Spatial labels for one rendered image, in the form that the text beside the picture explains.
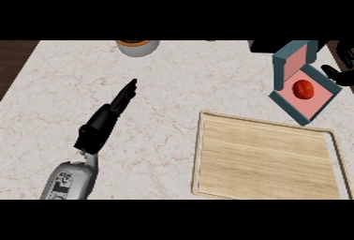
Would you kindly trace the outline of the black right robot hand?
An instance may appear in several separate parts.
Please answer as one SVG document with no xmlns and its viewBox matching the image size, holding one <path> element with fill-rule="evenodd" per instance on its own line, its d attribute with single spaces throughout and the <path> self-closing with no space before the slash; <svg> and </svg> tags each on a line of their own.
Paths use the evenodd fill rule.
<svg viewBox="0 0 354 240">
<path fill-rule="evenodd" d="M 347 71 L 338 71 L 329 65 L 321 65 L 320 68 L 336 85 L 354 87 L 354 40 L 341 40 L 335 50 Z"/>
</svg>

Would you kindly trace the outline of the red tomato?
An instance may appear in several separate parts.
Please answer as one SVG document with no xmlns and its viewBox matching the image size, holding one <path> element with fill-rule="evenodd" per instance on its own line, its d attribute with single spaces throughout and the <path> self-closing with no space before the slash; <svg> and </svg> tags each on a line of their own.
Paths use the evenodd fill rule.
<svg viewBox="0 0 354 240">
<path fill-rule="evenodd" d="M 310 99 L 314 96 L 314 85 L 305 80 L 298 80 L 293 83 L 292 91 L 296 98 Z"/>
</svg>

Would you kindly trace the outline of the teal cardboard box pink inside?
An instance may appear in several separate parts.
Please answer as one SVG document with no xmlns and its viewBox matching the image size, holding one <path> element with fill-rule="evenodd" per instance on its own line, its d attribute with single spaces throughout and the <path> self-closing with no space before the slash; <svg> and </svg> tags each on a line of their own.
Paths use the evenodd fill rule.
<svg viewBox="0 0 354 240">
<path fill-rule="evenodd" d="M 342 88 L 311 66 L 317 60 L 319 42 L 292 40 L 273 54 L 274 91 L 270 99 L 291 115 L 301 126 L 313 122 L 326 105 L 341 93 Z M 314 86 L 314 96 L 299 99 L 293 84 L 305 80 Z"/>
</svg>

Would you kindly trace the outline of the pale wooden tray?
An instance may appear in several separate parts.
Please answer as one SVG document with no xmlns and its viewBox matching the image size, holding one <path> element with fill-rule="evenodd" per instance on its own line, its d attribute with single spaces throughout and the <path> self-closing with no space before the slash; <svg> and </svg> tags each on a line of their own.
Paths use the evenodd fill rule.
<svg viewBox="0 0 354 240">
<path fill-rule="evenodd" d="M 354 200 L 335 132 L 199 112 L 190 192 L 237 200 Z"/>
</svg>

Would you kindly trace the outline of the black appliance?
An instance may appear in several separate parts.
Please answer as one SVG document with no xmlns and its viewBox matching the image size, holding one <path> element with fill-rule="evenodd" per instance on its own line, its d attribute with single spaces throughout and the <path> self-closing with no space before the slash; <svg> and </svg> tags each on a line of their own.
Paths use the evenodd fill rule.
<svg viewBox="0 0 354 240">
<path fill-rule="evenodd" d="M 286 40 L 286 39 L 260 39 L 249 40 L 249 49 L 252 53 L 295 53 L 302 48 L 321 49 L 326 40 Z"/>
</svg>

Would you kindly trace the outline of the grey pot orange rim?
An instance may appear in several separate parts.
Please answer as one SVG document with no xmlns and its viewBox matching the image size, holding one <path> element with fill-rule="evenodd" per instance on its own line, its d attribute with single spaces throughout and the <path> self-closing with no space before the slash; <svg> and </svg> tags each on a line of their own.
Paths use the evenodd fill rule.
<svg viewBox="0 0 354 240">
<path fill-rule="evenodd" d="M 143 57 L 155 52 L 159 46 L 159 40 L 122 41 L 118 40 L 118 48 L 130 57 Z"/>
</svg>

